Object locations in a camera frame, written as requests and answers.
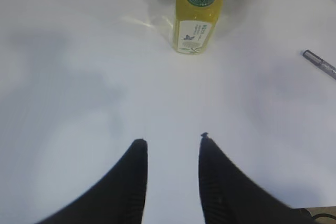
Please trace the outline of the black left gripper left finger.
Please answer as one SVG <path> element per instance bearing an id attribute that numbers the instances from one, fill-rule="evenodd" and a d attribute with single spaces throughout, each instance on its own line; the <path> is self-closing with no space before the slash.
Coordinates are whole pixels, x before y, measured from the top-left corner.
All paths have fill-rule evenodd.
<path id="1" fill-rule="evenodd" d="M 42 223 L 141 223 L 148 181 L 148 145 L 134 140 L 87 192 Z"/>

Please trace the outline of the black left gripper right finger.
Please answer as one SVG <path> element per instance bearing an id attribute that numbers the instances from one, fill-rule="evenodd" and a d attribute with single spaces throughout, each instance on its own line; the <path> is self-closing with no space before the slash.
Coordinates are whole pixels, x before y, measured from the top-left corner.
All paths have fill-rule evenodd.
<path id="1" fill-rule="evenodd" d="M 198 184 L 205 223 L 313 223 L 264 191 L 202 134 Z"/>

